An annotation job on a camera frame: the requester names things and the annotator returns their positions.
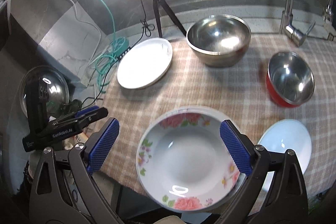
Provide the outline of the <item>large white bowl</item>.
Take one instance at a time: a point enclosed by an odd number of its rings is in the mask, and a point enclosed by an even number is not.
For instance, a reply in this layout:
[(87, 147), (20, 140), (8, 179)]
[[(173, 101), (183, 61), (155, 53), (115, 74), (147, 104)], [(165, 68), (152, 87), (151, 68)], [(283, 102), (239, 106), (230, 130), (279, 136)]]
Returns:
[(269, 152), (284, 153), (291, 149), (298, 158), (299, 166), (304, 174), (312, 153), (311, 137), (307, 128), (298, 120), (283, 119), (268, 128), (258, 144)]

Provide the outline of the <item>white leaf pattern plate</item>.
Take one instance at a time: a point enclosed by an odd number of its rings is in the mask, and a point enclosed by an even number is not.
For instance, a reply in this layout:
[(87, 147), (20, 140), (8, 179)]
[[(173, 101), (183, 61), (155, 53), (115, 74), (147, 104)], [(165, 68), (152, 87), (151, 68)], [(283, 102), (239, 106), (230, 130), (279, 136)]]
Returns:
[(173, 47), (163, 38), (147, 39), (134, 46), (120, 61), (117, 81), (125, 89), (141, 89), (156, 83), (168, 71)]

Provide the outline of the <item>red steel-lined bowl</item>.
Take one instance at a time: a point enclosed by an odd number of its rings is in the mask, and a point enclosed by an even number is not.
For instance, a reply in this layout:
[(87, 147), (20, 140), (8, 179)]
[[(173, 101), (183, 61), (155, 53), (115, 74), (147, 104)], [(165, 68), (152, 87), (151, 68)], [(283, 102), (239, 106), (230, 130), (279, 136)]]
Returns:
[(282, 51), (268, 61), (266, 88), (278, 106), (296, 108), (311, 99), (315, 80), (307, 62), (297, 53)]

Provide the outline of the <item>large stainless steel bowl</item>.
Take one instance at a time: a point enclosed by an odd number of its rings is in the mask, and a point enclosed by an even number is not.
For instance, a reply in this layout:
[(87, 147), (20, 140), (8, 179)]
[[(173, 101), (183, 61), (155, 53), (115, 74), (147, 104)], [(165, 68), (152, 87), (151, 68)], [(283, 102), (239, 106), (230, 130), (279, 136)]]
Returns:
[(231, 67), (246, 54), (251, 41), (248, 24), (233, 15), (211, 15), (195, 22), (186, 40), (196, 57), (215, 68)]

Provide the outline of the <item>chrome kitchen faucet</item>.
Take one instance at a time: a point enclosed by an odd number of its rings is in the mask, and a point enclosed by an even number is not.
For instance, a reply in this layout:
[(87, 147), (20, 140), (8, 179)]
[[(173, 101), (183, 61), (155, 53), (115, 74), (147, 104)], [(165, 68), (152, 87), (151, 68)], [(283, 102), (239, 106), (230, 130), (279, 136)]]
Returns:
[(281, 22), (279, 32), (280, 34), (286, 35), (290, 40), (295, 44), (296, 47), (300, 47), (303, 45), (312, 29), (315, 26), (315, 22), (313, 22), (305, 33), (301, 32), (298, 28), (293, 26), (293, 3), (294, 0), (286, 0), (285, 7), (282, 12)]

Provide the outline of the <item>checkered tablecloth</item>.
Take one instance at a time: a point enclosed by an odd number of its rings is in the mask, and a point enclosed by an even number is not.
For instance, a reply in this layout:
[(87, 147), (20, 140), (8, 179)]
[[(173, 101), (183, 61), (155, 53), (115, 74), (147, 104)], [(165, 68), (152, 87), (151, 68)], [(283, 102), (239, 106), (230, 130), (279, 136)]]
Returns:
[[(307, 195), (313, 197), (335, 182), (335, 43), (309, 38), (295, 47), (282, 35), (253, 35), (245, 56), (230, 68), (202, 64), (185, 40), (172, 43), (173, 61), (155, 84), (139, 90), (123, 89), (116, 68), (103, 106), (121, 125), (120, 135), (101, 167), (120, 184), (143, 194), (135, 170), (137, 146), (147, 127), (159, 116), (181, 106), (206, 106), (229, 116), (252, 141), (258, 141), (272, 124), (296, 119), (306, 126), (312, 154), (304, 174)], [(315, 89), (302, 106), (283, 108), (266, 89), (269, 59), (293, 51), (311, 68)]]

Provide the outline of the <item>black inline light controller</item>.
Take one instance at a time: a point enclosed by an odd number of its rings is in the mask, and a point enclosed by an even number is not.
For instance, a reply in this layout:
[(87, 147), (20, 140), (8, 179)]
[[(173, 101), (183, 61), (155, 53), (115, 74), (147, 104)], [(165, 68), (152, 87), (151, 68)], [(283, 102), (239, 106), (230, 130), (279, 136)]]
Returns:
[(120, 61), (130, 50), (131, 50), (131, 47), (127, 47), (123, 49), (122, 52), (116, 53), (117, 60)]

